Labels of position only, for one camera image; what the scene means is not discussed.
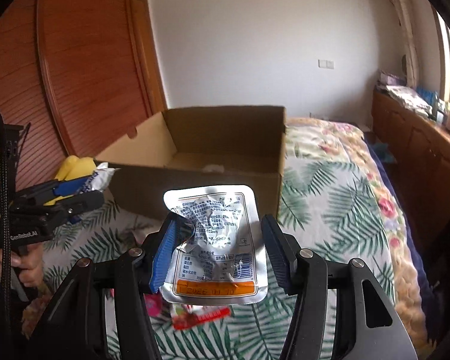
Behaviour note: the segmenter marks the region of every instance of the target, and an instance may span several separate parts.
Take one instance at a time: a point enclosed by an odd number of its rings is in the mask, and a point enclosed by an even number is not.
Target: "open cardboard box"
[[[96,156],[120,168],[110,184],[118,205],[164,219],[168,190],[243,184],[260,217],[276,215],[283,172],[285,109],[275,106],[176,108],[160,112]],[[223,173],[204,172],[209,164]]]

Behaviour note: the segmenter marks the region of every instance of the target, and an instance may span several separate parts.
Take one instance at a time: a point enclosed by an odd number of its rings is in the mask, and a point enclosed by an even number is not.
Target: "wall outlet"
[[[319,59],[318,67],[321,69],[335,69],[335,64],[333,61],[327,61],[326,59]]]

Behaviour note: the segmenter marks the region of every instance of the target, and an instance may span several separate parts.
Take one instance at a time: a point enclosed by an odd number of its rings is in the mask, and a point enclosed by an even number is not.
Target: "bed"
[[[426,356],[433,345],[421,307],[421,260],[407,233],[406,219],[372,155],[363,133],[349,124],[312,118],[288,120],[277,219],[283,231],[293,234],[302,247],[326,259],[347,262],[362,258],[395,304],[417,353]],[[45,245],[44,280],[52,291],[77,259],[90,257],[99,262],[117,258],[160,227],[159,221],[120,209],[111,195],[106,198],[101,209],[84,215],[80,223],[57,228],[55,238]],[[165,305],[162,313],[151,319],[162,357],[278,359],[295,297],[288,297],[277,286],[270,264],[268,280],[268,294],[260,303],[234,305],[229,317],[189,330],[174,330]],[[335,302],[335,293],[329,290],[321,359],[332,354]],[[31,309],[43,308],[45,303],[35,303]],[[37,312],[30,312],[30,321],[25,319],[24,331],[30,333]],[[106,296],[106,315],[109,351],[118,359],[112,290]]]

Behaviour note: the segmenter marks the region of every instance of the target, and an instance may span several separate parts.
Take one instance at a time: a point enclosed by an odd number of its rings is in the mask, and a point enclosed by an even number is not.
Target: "wooden cabinet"
[[[372,116],[373,131],[397,159],[391,182],[425,251],[450,220],[450,134],[378,92]]]
[[[166,108],[147,0],[133,1],[14,0],[0,18],[0,112],[31,123],[18,189]]]
[[[93,156],[151,116],[130,0],[38,0],[43,82],[67,151]]]
[[[410,125],[401,112],[390,110],[387,123],[389,131],[389,144],[397,161],[404,159],[407,149],[407,137],[409,135]]]

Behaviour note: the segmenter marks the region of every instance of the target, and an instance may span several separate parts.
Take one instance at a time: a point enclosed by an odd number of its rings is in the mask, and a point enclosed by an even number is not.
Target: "human hand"
[[[26,256],[18,256],[16,253],[11,254],[12,267],[21,268],[19,280],[25,287],[37,287],[43,281],[43,245],[36,243],[27,245],[28,254]],[[2,250],[0,249],[0,278],[2,275]]]

